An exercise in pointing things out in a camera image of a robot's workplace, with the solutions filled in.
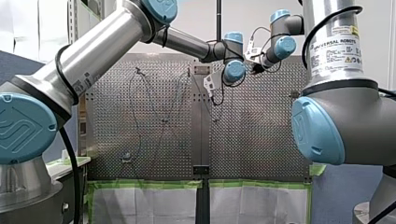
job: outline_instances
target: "warning label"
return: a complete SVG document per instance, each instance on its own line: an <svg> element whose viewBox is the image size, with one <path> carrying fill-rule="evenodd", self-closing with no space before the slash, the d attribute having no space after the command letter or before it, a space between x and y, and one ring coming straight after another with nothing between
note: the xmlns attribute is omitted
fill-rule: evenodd
<svg viewBox="0 0 396 224"><path fill-rule="evenodd" d="M363 70L359 37L336 35L310 45L312 76L328 76L343 69Z"/></svg>
<svg viewBox="0 0 396 224"><path fill-rule="evenodd" d="M332 35L356 35L359 36L359 30L356 26L337 26L332 28Z"/></svg>

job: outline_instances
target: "pegboard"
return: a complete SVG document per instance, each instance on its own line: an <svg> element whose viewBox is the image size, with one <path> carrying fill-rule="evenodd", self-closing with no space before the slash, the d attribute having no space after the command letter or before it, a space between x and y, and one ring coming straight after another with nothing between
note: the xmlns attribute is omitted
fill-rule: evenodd
<svg viewBox="0 0 396 224"><path fill-rule="evenodd" d="M215 63L214 69L222 67ZM300 57L291 57L274 74L250 76L240 87L225 89L223 105L213 107L219 120L211 125L211 178L304 181L309 176L290 119L292 92L305 81ZM219 101L220 91L216 95Z"/></svg>
<svg viewBox="0 0 396 224"><path fill-rule="evenodd" d="M209 161L210 178L304 181L309 162L290 126L290 92L305 84L299 60L286 60L276 74L248 76L239 88L225 89L223 106L197 111L192 100L206 92L193 87L193 58L127 54L87 92L89 179L193 179L193 143L208 141L200 156ZM197 113L211 113L212 120L197 124ZM196 125L210 137L197 140Z"/></svg>
<svg viewBox="0 0 396 224"><path fill-rule="evenodd" d="M190 64L127 54L93 86L90 179L191 179Z"/></svg>

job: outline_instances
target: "metal bracket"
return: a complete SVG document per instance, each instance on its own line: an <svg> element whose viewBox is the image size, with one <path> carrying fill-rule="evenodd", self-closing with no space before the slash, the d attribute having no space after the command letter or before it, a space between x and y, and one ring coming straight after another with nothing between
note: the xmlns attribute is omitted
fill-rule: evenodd
<svg viewBox="0 0 396 224"><path fill-rule="evenodd" d="M292 99L297 99L300 97L300 93L298 91L291 91L289 97Z"/></svg>
<svg viewBox="0 0 396 224"><path fill-rule="evenodd" d="M195 175L209 175L208 165L195 165L193 166L193 172Z"/></svg>
<svg viewBox="0 0 396 224"><path fill-rule="evenodd" d="M203 75L207 76L212 73L212 66L210 64L195 64L192 67L192 74L193 75Z"/></svg>
<svg viewBox="0 0 396 224"><path fill-rule="evenodd" d="M204 87L209 94L209 97L213 96L213 91L221 88L221 75L222 71L210 74L204 78Z"/></svg>

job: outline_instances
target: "green tape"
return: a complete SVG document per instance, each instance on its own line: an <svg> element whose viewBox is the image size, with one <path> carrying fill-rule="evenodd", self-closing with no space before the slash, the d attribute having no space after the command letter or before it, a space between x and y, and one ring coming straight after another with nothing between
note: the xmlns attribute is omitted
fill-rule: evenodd
<svg viewBox="0 0 396 224"><path fill-rule="evenodd" d="M92 214L93 214L93 194L95 192L95 185L88 185L88 220L89 223L92 224Z"/></svg>
<svg viewBox="0 0 396 224"><path fill-rule="evenodd" d="M307 200L306 200L306 223L307 224L311 224L311 216L312 216L312 185L309 185L308 188L308 196L307 196Z"/></svg>
<svg viewBox="0 0 396 224"><path fill-rule="evenodd" d="M310 184L305 183L285 183L277 181L263 180L210 180L210 188L241 188L241 187L259 187L270 189L309 189Z"/></svg>
<svg viewBox="0 0 396 224"><path fill-rule="evenodd" d="M77 157L77 163L84 162L84 161L88 160L89 158L90 158L90 157ZM46 165L48 165L48 166L55 165L55 164L59 164L59 165L71 165L72 163L71 163L70 159L66 159L66 160L64 160L64 161L60 161L60 160L57 160L57 161L50 161L50 162L46 163Z"/></svg>
<svg viewBox="0 0 396 224"><path fill-rule="evenodd" d="M115 180L88 182L88 217L92 224L93 194L98 189L199 189L202 181L149 181L149 180Z"/></svg>
<svg viewBox="0 0 396 224"><path fill-rule="evenodd" d="M323 175L324 171L326 170L326 165L314 163L309 166L309 174L310 175Z"/></svg>
<svg viewBox="0 0 396 224"><path fill-rule="evenodd" d="M90 181L88 185L95 189L199 189L202 181L116 180Z"/></svg>

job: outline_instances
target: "white cloth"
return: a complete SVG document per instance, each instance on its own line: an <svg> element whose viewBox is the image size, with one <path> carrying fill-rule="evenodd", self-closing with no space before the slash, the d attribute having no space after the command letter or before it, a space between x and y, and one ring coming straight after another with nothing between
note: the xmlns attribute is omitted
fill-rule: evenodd
<svg viewBox="0 0 396 224"><path fill-rule="evenodd" d="M308 189L213 188L211 224L306 224Z"/></svg>
<svg viewBox="0 0 396 224"><path fill-rule="evenodd" d="M195 224L196 189L97 189L93 224Z"/></svg>

